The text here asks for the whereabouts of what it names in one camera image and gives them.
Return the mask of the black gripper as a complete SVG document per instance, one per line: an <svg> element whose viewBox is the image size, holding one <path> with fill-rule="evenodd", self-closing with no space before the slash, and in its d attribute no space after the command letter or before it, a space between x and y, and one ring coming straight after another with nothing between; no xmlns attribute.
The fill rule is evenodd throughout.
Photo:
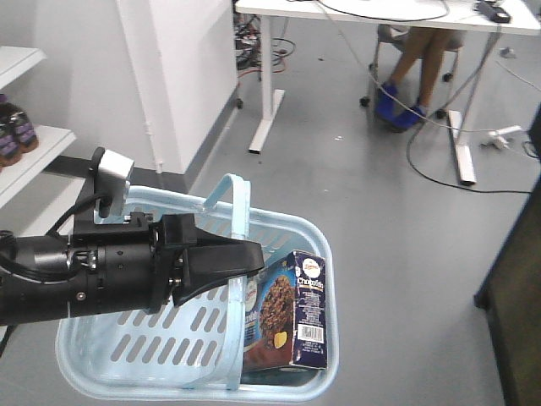
<svg viewBox="0 0 541 406"><path fill-rule="evenodd" d="M208 233L194 214L163 215L151 222L132 212L128 222L97 224L78 215L71 237L70 315L124 310L156 313L172 296L175 307L264 268L261 245Z"/></svg>

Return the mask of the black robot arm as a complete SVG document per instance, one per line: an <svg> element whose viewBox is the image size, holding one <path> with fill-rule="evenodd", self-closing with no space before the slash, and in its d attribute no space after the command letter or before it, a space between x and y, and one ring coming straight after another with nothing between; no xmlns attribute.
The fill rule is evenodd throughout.
<svg viewBox="0 0 541 406"><path fill-rule="evenodd" d="M1 323L4 326L143 310L252 277L264 267L260 244L206 232L194 214L152 222L88 222L69 237L1 239Z"/></svg>

